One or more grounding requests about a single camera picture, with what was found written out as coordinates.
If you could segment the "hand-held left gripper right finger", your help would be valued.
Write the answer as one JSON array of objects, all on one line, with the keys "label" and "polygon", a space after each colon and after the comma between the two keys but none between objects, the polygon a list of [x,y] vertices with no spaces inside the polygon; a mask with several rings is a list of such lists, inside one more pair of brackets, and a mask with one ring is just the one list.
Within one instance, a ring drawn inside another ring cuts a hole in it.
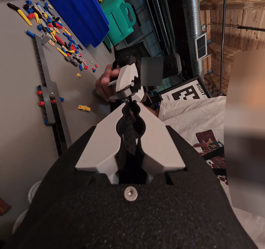
[{"label": "hand-held left gripper right finger", "polygon": [[134,128],[138,133],[137,183],[149,184],[157,174],[183,170],[186,165],[166,125],[140,102],[133,102]]}]

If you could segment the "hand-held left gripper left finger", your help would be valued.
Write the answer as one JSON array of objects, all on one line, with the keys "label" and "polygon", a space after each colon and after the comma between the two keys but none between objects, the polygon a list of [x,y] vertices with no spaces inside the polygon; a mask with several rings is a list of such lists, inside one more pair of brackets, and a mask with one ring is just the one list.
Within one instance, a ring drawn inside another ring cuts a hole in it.
[{"label": "hand-held left gripper left finger", "polygon": [[106,174],[111,184],[119,183],[117,172],[125,165],[123,134],[129,107],[122,103],[97,124],[75,166],[77,170]]}]

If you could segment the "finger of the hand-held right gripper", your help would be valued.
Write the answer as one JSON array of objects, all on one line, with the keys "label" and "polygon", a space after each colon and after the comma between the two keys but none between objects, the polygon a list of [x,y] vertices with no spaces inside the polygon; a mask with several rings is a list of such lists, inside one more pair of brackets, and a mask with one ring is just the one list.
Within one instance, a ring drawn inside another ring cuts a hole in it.
[{"label": "finger of the hand-held right gripper", "polygon": [[141,102],[144,98],[145,92],[144,88],[141,87],[137,92],[132,92],[131,88],[126,88],[118,93],[116,93],[117,99],[123,100],[123,101],[129,101],[129,97],[131,97],[132,101],[138,101]]},{"label": "finger of the hand-held right gripper", "polygon": [[124,91],[126,88],[132,93],[137,93],[141,89],[141,73],[136,64],[126,65],[120,69],[115,92]]}]

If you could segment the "long grey lego beam assembly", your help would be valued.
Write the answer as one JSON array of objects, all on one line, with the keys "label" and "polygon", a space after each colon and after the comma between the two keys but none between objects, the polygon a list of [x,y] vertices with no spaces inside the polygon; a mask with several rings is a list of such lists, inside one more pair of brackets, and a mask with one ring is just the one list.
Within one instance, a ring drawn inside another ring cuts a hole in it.
[{"label": "long grey lego beam assembly", "polygon": [[62,99],[57,84],[50,78],[41,38],[33,34],[32,39],[41,78],[41,85],[36,87],[39,107],[41,108],[44,124],[52,127],[57,153],[60,156],[72,144]]}]

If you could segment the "pile of small colourful lego pieces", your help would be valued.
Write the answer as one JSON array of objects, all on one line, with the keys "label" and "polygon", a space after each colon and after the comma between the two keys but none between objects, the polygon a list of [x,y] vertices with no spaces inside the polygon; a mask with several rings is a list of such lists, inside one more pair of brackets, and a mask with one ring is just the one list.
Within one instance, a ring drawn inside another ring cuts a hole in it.
[{"label": "pile of small colourful lego pieces", "polygon": [[32,19],[36,20],[38,31],[43,32],[41,36],[42,45],[49,43],[55,47],[55,44],[58,44],[60,47],[57,47],[57,50],[67,62],[78,66],[80,71],[88,70],[88,63],[81,52],[83,47],[73,40],[71,33],[62,25],[60,18],[56,18],[51,13],[50,9],[53,7],[48,3],[42,6],[39,2],[33,3],[30,0],[25,2],[23,9],[28,15],[25,15],[19,7],[10,2],[7,3],[7,6],[16,11],[29,26],[33,26]]}]

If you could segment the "teal felt bag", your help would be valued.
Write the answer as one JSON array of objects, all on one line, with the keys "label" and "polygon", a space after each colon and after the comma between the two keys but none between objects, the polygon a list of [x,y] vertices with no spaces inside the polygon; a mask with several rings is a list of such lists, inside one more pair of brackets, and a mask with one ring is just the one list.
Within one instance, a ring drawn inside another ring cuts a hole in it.
[{"label": "teal felt bag", "polygon": [[119,44],[134,32],[136,16],[131,4],[124,0],[103,0],[100,7],[109,21],[107,36],[113,45]]}]

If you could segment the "black framed marker sign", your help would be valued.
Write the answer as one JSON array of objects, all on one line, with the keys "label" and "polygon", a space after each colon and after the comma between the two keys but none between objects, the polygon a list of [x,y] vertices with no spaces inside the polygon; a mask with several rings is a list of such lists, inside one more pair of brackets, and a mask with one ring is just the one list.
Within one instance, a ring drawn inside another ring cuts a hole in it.
[{"label": "black framed marker sign", "polygon": [[200,76],[158,92],[160,101],[178,101],[212,98]]}]

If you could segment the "white grille box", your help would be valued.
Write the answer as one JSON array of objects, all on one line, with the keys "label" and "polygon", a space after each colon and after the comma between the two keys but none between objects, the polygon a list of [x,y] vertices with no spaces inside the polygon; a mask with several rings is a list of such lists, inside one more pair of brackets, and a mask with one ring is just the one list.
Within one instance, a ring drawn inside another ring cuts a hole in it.
[{"label": "white grille box", "polygon": [[194,40],[196,60],[199,61],[207,56],[207,33],[203,32]]}]

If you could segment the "blue plastic bin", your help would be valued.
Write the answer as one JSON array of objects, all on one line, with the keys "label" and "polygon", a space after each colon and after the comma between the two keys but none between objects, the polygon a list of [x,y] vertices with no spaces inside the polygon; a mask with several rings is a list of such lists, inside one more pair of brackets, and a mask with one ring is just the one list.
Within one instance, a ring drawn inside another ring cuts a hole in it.
[{"label": "blue plastic bin", "polygon": [[79,41],[96,48],[109,32],[109,21],[98,0],[48,0]]}]

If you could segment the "pale rounded object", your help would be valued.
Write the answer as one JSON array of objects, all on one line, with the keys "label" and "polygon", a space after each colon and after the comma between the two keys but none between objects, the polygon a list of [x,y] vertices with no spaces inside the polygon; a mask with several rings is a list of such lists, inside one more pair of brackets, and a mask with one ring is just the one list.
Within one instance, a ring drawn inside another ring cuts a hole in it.
[{"label": "pale rounded object", "polygon": [[[31,205],[32,200],[38,190],[38,187],[40,186],[42,181],[36,182],[29,190],[28,192],[28,203]],[[18,227],[21,225],[22,221],[24,220],[26,214],[28,212],[28,209],[26,209],[15,221],[13,228],[12,228],[12,235],[15,233],[15,231],[18,229]]]}]

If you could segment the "thin metal pole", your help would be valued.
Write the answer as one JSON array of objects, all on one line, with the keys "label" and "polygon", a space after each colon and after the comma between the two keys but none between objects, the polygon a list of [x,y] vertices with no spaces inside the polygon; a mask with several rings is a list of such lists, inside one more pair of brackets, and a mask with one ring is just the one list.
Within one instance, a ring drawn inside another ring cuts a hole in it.
[{"label": "thin metal pole", "polygon": [[222,44],[221,44],[221,58],[220,58],[220,83],[219,83],[219,94],[221,96],[222,92],[222,77],[223,77],[223,58],[224,58],[224,34],[225,34],[225,21],[226,21],[226,1],[223,0],[223,18],[222,18]]}]

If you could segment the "metal ventilation duct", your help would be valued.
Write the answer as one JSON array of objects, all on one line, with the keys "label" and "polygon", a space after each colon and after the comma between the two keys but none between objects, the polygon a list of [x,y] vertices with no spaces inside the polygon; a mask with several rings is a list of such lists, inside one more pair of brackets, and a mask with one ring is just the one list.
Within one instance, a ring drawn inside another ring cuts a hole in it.
[{"label": "metal ventilation duct", "polygon": [[197,61],[195,39],[202,34],[200,0],[182,0],[187,30],[191,67],[194,76],[204,79],[204,62]]}]

